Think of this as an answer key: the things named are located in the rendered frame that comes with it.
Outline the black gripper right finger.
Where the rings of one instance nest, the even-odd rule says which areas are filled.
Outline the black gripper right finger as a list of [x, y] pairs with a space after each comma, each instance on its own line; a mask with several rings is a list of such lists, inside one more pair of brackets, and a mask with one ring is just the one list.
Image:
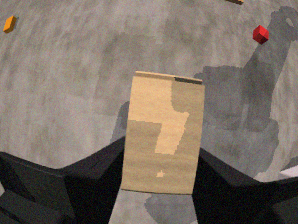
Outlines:
[[192, 192], [198, 224], [257, 224], [270, 206], [297, 196], [297, 176], [261, 183], [206, 149], [198, 152]]

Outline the small red block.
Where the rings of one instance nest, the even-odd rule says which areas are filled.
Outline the small red block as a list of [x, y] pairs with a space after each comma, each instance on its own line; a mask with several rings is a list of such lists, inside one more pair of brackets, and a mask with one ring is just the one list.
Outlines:
[[253, 31], [253, 39], [258, 41], [259, 44], [266, 43], [269, 40], [269, 31], [265, 30], [265, 27], [262, 27], [261, 24]]

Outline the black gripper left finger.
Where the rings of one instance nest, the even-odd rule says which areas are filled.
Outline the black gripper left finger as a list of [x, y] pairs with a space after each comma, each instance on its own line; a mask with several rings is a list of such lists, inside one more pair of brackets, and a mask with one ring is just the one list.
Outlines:
[[29, 201], [57, 210], [68, 224], [109, 224], [121, 188], [126, 136], [60, 169], [0, 152], [0, 183]]

